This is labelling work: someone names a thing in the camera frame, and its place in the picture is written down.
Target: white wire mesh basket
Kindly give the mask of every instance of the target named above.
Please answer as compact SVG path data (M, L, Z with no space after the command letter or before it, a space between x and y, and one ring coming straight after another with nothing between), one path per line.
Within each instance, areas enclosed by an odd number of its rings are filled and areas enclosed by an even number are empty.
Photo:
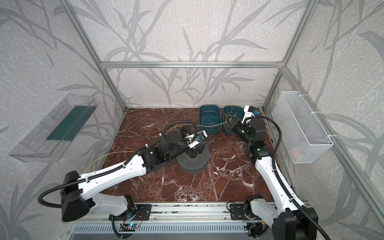
M313 110L297 91L281 92L272 116L293 163L314 162L333 146Z

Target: leaf pattern wallpaper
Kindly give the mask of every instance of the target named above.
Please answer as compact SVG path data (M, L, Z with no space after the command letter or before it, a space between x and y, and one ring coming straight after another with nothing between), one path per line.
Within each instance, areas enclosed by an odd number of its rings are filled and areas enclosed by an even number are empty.
M53 239L60 209L36 198L82 172L109 150L124 115L57 1L0 1L0 235L7 240ZM98 105L57 163L21 162L9 156L68 93L95 97ZM101 166L99 162L92 167ZM60 202L58 194L49 201Z
M384 197L383 20L382 0L319 3L288 67ZM279 91L292 90L284 78L279 87L266 112ZM332 239L384 239L333 151L312 164L294 165L285 154L295 189L318 210Z
M281 61L304 1L71 0L102 61ZM60 9L55 14L62 14ZM276 69L109 69L127 106L262 106Z

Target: transparent plastic container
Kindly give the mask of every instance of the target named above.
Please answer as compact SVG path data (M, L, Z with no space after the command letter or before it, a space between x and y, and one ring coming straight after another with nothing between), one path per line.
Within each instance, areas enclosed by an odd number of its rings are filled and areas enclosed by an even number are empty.
M96 109L93 100L68 94L9 155L22 162L57 162Z

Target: black cable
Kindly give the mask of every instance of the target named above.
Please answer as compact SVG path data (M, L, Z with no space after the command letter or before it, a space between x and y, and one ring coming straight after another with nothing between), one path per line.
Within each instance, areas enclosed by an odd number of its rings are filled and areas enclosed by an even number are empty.
M182 122L190 123L190 124L193 126L193 128L195 129L195 135L194 135L194 137L192 138L192 140L195 139L195 138L197 138L197 125L196 125L194 122L192 122L192 121L190 121L190 120L178 120L178 121L174 121L174 122L170 123L168 126L166 126L166 127L164 128L163 133L162 133L162 136L164 136L164 139L168 141L166 132L167 132L167 130L168 130L170 127L172 127L173 125L176 125L176 124L178 124L178 123L182 123Z
M121 235L121 234L119 234L118 232L117 232L117 230L116 230L116 228L115 228L115 220L113 219L113 215L112 215L112 217L111 217L111 222L112 222L112 230L113 230L113 232L115 233L115 235L119 238L119 239L128 239L129 237L123 237L123 235Z
M277 181L280 183L280 185L283 188L284 192L289 197L291 202L297 207L297 209L299 209L304 214L304 216L317 228L317 230L319 230L319 232L323 235L323 237L326 240L331 240L330 237L328 236L328 234L321 228L321 226L313 218L311 218L308 215L308 213L305 211L305 209L302 206L300 206L299 203L297 203L297 201L293 198L293 196L291 195L291 193L288 191L287 187L284 185L283 181L281 180L279 173L277 172L275 159L276 159L277 148L279 147L280 142L281 142L281 129L280 129L280 127L277 125L277 123L275 123L270 118L267 118L267 117L264 117L264 116L260 116L260 115L255 116L255 118L264 118L264 119L270 121L271 123L274 124L274 126L277 128L277 131L279 132L279 138L277 140L277 143L276 143L275 149L273 150L273 155L272 155L272 168L273 168L273 172L275 173L275 176L277 178Z
M228 204L229 204L229 203L231 203L231 202L227 202L227 204L225 205L225 206L227 207L228 211L229 211L229 212L236 213L235 211L231 211L231 210L228 208Z
M77 184L79 184L79 183L85 182L85 181L87 181L87 180L92 180L92 179L95 179L95 178L98 178L98 177L102 177L102 176L105 176L105 175L107 175L107 174L113 173L113 172L115 172L115 171L117 171L117 170L120 170L120 169L122 169L123 167L125 167L125 165L126 165L127 163L129 163L129 161L132 159L132 157L133 157L134 155L136 155L139 151L141 151L141 150L143 150L143 149L145 149L145 148L146 148L146 147L144 147L144 148L140 148L140 149L136 150L135 152L133 152L133 154L132 154L132 155L131 155L125 162L124 162L123 165L119 165L119 166L117 166L117 167L115 167L115 168L113 168L113 169L111 169L111 170L108 170L108 171L105 171L105 172L102 172L102 173L93 175L93 176L91 176L91 177L89 177L89 178L87 178L87 179L80 179L80 180L76 180L76 181L73 181L73 182L69 182L69 183L66 183L66 184L59 185L59 186L57 186L57 187L52 187L52 188L50 188L50 189L48 189L48 190L42 192L42 193L37 197L37 202L40 203L40 204L43 205L43 206L46 206L46 207L53 207L53 208L58 208L58 209L59 209L59 208L61 208L61 204L53 204L53 203L47 202L47 201L45 201L45 200L43 199L43 197L45 197L46 195L48 195L48 194L50 194L50 193L52 193L52 192L55 192L55 191L57 191L57 190L60 190L60 189L66 188L66 187L70 187L70 186L74 186L74 185L77 185Z
M250 238L252 238L252 239L259 238L261 235L263 235L263 234L265 234L265 232L267 232L268 228L269 228L269 227L266 226L265 229L263 229L263 231L262 231L259 235L256 235L256 237L252 237L252 235L249 234L248 232L246 232L246 234L247 234L248 237L250 237Z
M260 237L261 235L265 234L265 232L268 230L268 226L265 227L265 229L259 234L257 235L257 237Z
M244 124L247 124L247 121L250 120L250 119L253 119L253 118L256 118L256 116L254 116L254 117L247 117L246 119L244 119Z
M256 225L252 225L252 226L244 226L246 229L255 229L255 228L258 228L258 226L256 226Z

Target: blue plastic basket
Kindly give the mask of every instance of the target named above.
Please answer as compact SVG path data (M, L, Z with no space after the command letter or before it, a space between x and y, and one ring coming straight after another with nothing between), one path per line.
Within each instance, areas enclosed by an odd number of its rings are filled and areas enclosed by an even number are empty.
M206 121L203 121L206 117L214 116L217 118L218 123L221 123L221 114L220 114L220 108L216 105L203 105L199 107L199 125L203 126L214 126L216 124ZM219 125L217 127L200 127L202 130L205 130L207 134L214 134L221 131L222 126Z
M223 109L223 120L222 122L225 121L225 114L228 112L228 114L231 114L231 115L235 115L236 114L236 117L240 118L240 120L243 120L243 117L244 117L244 109L242 107L239 107L239 106L225 106L224 109ZM224 132L226 134L229 134L229 135L235 135L236 133L235 132L232 132L231 130L228 130L225 128L225 124L224 125Z

